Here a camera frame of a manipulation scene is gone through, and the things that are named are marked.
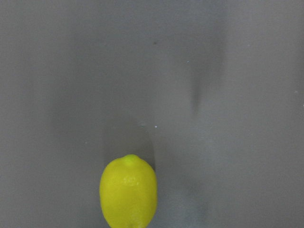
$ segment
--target yellow lemon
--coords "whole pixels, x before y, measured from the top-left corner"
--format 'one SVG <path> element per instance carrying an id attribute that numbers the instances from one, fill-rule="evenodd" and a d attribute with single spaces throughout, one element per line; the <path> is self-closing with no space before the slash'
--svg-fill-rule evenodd
<path id="1" fill-rule="evenodd" d="M 152 167 L 129 154 L 110 162 L 99 186 L 100 204 L 111 228 L 145 228 L 157 206 L 157 182 Z"/>

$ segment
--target gray background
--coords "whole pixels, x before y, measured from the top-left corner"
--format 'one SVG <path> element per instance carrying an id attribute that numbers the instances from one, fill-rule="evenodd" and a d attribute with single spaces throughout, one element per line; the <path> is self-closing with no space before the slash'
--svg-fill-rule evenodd
<path id="1" fill-rule="evenodd" d="M 108 227 L 130 152 L 150 228 L 304 227 L 304 2 L 1 1 L 0 227 Z"/>

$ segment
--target highlight on lemon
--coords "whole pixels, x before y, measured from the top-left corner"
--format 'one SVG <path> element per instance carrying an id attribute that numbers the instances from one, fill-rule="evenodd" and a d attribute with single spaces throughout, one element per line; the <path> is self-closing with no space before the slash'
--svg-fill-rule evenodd
<path id="1" fill-rule="evenodd" d="M 157 207 L 155 172 L 135 154 L 117 158 L 104 169 L 99 194 L 111 228 L 145 228 Z"/>

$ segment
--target yellow fruit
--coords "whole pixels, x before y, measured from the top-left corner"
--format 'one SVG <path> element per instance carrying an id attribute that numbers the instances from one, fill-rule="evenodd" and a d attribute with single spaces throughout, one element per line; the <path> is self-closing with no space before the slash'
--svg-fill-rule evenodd
<path id="1" fill-rule="evenodd" d="M 104 218 L 111 228 L 145 228 L 157 206 L 155 172 L 134 154 L 117 158 L 105 168 L 99 194 Z"/>

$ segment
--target citrus fruit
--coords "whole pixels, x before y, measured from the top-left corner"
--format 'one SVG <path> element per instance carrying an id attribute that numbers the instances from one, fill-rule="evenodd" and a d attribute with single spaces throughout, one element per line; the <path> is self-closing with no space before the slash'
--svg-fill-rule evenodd
<path id="1" fill-rule="evenodd" d="M 101 177 L 100 204 L 111 228 L 145 228 L 157 206 L 157 182 L 152 167 L 137 155 L 110 162 Z"/>

